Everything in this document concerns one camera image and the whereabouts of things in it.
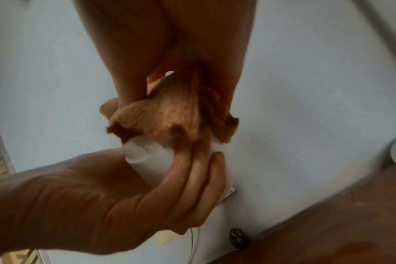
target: yellow patterned object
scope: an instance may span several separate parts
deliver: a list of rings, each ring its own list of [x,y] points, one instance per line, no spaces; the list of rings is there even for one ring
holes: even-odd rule
[[[0,177],[14,173],[10,157],[0,136]],[[11,252],[0,258],[0,264],[47,264],[43,263],[38,250],[22,250]]]

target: small dark object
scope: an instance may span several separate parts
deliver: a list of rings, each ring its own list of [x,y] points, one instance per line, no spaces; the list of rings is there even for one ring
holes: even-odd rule
[[[240,228],[230,230],[230,243],[236,250],[244,250],[250,244],[250,239]]]

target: wooden surface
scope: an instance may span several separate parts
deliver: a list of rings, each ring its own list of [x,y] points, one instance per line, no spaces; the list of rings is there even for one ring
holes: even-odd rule
[[[396,264],[396,165],[214,264]]]

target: hand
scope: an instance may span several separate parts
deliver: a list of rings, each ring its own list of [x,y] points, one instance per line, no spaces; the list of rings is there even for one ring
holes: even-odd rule
[[[74,0],[108,67],[120,104],[143,99],[146,79],[203,62],[230,107],[256,0]]]
[[[2,179],[0,237],[6,241],[0,254],[24,248],[110,254],[160,230],[183,233],[202,225],[225,189],[223,155],[211,157],[210,131],[195,144],[179,139],[174,153],[172,168],[153,190],[119,149]]]

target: brown knitted fabric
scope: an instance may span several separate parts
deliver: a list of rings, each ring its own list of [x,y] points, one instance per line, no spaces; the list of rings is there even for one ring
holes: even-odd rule
[[[100,108],[109,120],[108,133],[126,143],[132,137],[147,135],[165,138],[185,134],[199,138],[200,115],[210,124],[214,135],[228,143],[237,130],[238,119],[220,104],[219,95],[204,85],[198,66],[175,72],[151,84],[146,99],[118,107],[112,99]]]

